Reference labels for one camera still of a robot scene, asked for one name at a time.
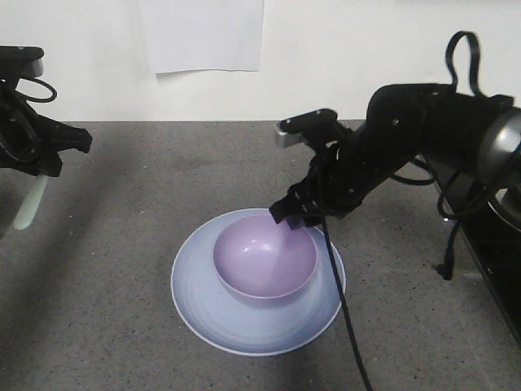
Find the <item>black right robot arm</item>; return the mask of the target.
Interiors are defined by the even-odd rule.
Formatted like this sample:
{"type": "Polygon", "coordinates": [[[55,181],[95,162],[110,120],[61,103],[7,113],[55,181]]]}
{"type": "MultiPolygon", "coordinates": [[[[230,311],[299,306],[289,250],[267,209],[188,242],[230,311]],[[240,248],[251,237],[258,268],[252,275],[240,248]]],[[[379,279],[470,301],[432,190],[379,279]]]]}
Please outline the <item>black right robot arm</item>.
{"type": "Polygon", "coordinates": [[[351,130],[333,110],[322,108],[278,123],[277,143],[303,143],[314,152],[304,179],[269,209],[276,222],[316,226],[327,216],[343,217],[416,156],[465,174],[481,192],[449,219],[460,226],[502,188],[520,183],[520,110],[510,96],[487,96],[479,88],[479,41],[455,33],[445,51],[450,74],[453,54],[466,39],[470,49],[471,93],[448,84],[395,84],[371,97],[362,125],[351,130]]]}

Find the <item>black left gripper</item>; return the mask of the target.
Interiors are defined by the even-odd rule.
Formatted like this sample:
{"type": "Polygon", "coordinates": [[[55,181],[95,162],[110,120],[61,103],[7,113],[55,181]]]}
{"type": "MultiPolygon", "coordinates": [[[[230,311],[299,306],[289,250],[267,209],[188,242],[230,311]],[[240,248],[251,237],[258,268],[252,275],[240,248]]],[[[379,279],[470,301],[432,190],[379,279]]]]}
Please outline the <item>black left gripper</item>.
{"type": "Polygon", "coordinates": [[[76,149],[88,153],[92,141],[86,129],[39,115],[6,81],[1,81],[2,167],[57,178],[63,167],[57,152],[76,149]]]}

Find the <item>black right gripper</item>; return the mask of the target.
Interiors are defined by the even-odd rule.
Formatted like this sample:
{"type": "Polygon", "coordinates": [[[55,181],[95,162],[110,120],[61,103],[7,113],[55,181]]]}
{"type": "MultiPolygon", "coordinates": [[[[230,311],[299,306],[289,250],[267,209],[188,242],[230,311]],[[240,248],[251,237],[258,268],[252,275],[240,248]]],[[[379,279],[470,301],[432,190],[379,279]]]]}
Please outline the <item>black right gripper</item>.
{"type": "Polygon", "coordinates": [[[407,128],[400,121],[366,121],[357,130],[338,122],[336,135],[307,145],[315,157],[306,177],[269,207],[276,223],[296,230],[320,226],[321,215],[343,217],[407,163],[407,128]]]}

